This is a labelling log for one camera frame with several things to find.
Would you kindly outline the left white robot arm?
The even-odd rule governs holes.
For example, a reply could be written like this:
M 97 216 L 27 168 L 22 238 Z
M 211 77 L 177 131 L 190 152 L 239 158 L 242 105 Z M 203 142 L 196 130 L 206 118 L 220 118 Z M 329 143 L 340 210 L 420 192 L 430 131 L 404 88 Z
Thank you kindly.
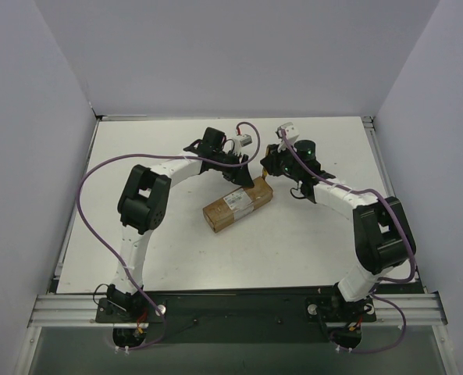
M 152 167 L 136 165 L 130 171 L 117 205 L 123 226 L 121 260 L 106 292 L 121 320 L 129 322 L 141 314 L 143 297 L 137 289 L 143 286 L 148 242 L 165 217 L 170 189 L 208 170 L 221 172 L 225 180 L 243 188 L 254 186 L 245 164 L 249 156 L 242 151 L 252 144 L 252 137 L 237 133 L 230 138 L 232 146 L 228 151 L 224 149 L 227 140 L 222 131 L 209 127 L 203 138 L 175 158 Z

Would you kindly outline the brown cardboard express box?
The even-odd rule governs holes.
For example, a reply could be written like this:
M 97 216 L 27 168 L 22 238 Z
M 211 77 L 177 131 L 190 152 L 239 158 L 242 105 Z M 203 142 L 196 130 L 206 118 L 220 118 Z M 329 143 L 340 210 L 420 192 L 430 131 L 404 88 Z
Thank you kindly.
M 254 187 L 240 187 L 203 208 L 203 217 L 214 233 L 226 229 L 260 209 L 273 198 L 273 189 L 262 177 Z

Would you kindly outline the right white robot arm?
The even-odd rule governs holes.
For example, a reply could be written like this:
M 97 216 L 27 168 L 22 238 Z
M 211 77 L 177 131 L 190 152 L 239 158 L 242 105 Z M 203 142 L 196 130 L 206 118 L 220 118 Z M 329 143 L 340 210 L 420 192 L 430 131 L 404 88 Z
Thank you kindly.
M 373 189 L 354 190 L 326 172 L 315 155 L 314 141 L 268 145 L 263 171 L 295 181 L 301 198 L 324 205 L 353 225 L 357 262 L 336 284 L 345 302 L 366 298 L 382 281 L 407 283 L 415 277 L 415 240 L 399 199 Z

